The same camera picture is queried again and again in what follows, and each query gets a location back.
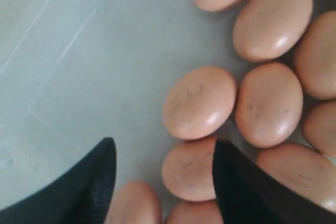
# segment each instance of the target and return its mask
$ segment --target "white surface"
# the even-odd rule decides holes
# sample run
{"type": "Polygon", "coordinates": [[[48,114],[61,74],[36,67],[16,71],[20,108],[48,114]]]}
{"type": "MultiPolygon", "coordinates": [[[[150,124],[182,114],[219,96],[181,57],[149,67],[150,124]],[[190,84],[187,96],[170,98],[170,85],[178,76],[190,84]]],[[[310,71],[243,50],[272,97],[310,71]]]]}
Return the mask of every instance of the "white surface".
{"type": "MultiPolygon", "coordinates": [[[[334,0],[315,1],[319,12],[336,8],[334,0]]],[[[221,66],[237,81],[254,67],[232,45],[241,6],[216,14],[201,12],[191,0],[48,0],[36,6],[31,29],[24,37],[17,30],[2,48],[0,135],[8,150],[0,159],[13,162],[0,170],[0,207],[49,183],[113,136],[117,187],[144,179],[167,212],[175,200],[162,184],[161,165],[179,141],[161,124],[164,96],[195,67],[221,66]]]]}

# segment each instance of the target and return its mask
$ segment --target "transparent plastic container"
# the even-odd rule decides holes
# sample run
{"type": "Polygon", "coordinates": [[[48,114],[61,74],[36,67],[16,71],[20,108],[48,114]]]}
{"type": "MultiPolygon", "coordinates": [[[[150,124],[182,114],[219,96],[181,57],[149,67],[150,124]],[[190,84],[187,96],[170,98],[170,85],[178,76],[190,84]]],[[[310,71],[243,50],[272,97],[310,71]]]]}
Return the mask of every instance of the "transparent plastic container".
{"type": "MultiPolygon", "coordinates": [[[[146,180],[167,213],[176,199],[161,165],[179,141],[162,126],[163,99],[193,68],[217,65],[239,82],[256,66],[233,48],[242,6],[205,13],[191,0],[0,0],[0,207],[112,136],[117,188],[146,180]]],[[[332,9],[335,0],[314,0],[314,15],[332,9]]],[[[257,150],[235,136],[253,158],[257,150]]],[[[292,140],[303,142],[300,131],[292,140]]]]}

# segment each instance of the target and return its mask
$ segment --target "clear plastic tray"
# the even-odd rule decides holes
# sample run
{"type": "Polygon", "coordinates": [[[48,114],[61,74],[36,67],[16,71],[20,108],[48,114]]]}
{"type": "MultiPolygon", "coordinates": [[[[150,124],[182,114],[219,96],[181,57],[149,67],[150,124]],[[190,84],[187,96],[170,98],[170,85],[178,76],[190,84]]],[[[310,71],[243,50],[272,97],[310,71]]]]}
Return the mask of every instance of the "clear plastic tray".
{"type": "MultiPolygon", "coordinates": [[[[144,179],[167,212],[176,199],[162,184],[161,165],[179,141],[161,124],[163,99],[193,68],[221,66],[239,82],[255,67],[233,49],[242,5],[205,13],[191,0],[11,1],[0,15],[7,24],[0,34],[0,207],[112,136],[117,187],[144,179]]],[[[314,5],[316,14],[336,9],[335,0],[314,5]]],[[[235,135],[253,157],[256,150],[235,135]]],[[[299,131],[293,139],[302,139],[299,131]]]]}

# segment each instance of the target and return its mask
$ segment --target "black object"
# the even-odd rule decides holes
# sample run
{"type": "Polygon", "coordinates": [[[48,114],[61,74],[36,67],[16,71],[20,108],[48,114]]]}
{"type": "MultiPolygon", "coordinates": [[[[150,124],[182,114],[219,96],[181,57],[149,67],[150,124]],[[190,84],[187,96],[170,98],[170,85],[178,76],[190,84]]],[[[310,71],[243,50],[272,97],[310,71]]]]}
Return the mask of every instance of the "black object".
{"type": "Polygon", "coordinates": [[[105,138],[52,184],[0,211],[0,223],[103,224],[115,175],[115,143],[105,138]]]}
{"type": "Polygon", "coordinates": [[[213,160],[217,202],[225,224],[325,224],[336,215],[299,196],[218,140],[213,160]]]}

